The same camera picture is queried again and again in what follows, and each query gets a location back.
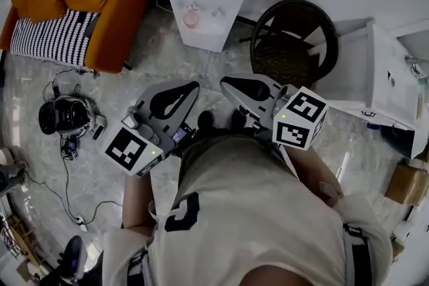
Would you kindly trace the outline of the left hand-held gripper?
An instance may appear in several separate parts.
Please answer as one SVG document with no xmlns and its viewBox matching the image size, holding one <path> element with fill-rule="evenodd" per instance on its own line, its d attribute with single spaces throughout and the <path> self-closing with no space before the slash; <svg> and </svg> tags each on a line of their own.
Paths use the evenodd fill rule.
<svg viewBox="0 0 429 286">
<path fill-rule="evenodd" d="M 102 155 L 128 175 L 149 173 L 191 134 L 185 120 L 199 90 L 199 83 L 189 80 L 149 86 L 109 129 Z"/>
</svg>

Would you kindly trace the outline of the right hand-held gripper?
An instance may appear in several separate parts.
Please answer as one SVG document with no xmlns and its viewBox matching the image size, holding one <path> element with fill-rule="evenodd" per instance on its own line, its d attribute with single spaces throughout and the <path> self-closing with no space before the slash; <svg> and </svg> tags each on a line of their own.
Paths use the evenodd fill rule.
<svg viewBox="0 0 429 286">
<path fill-rule="evenodd" d="M 281 86 L 262 74 L 233 74 L 220 81 L 230 103 L 253 120 L 267 139 L 307 150 L 319 134 L 328 103 L 306 87 Z"/>
</svg>

